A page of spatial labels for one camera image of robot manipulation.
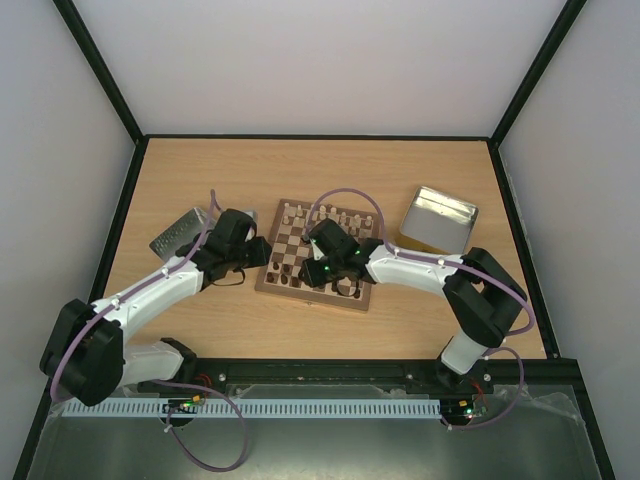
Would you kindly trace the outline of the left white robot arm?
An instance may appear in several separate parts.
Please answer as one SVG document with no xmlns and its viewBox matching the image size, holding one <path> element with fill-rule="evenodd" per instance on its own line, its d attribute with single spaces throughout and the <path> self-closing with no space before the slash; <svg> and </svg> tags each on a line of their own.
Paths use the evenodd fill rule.
<svg viewBox="0 0 640 480">
<path fill-rule="evenodd" d="M 228 209 L 217 220 L 206 219 L 161 268 L 134 285 L 91 303 L 68 302 L 40 360 L 52 400 L 74 397 L 94 406 L 123 386 L 189 381 L 197 356 L 184 344 L 173 338 L 149 345 L 129 341 L 172 305 L 220 284 L 227 274 L 267 265 L 271 252 L 254 218 Z"/>
</svg>

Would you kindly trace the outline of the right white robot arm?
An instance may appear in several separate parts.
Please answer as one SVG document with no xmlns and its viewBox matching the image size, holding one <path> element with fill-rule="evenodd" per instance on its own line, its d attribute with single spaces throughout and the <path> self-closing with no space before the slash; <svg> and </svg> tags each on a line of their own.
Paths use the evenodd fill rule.
<svg viewBox="0 0 640 480">
<path fill-rule="evenodd" d="M 445 390 L 460 390 L 471 370 L 499 348 L 527 303 L 524 290 L 486 250 L 436 255 L 391 247 L 381 239 L 362 241 L 325 219 L 306 235 L 312 256 L 304 260 L 300 281 L 311 288 L 343 279 L 393 284 L 439 295 L 448 302 L 459 332 L 436 360 L 434 377 Z"/>
</svg>

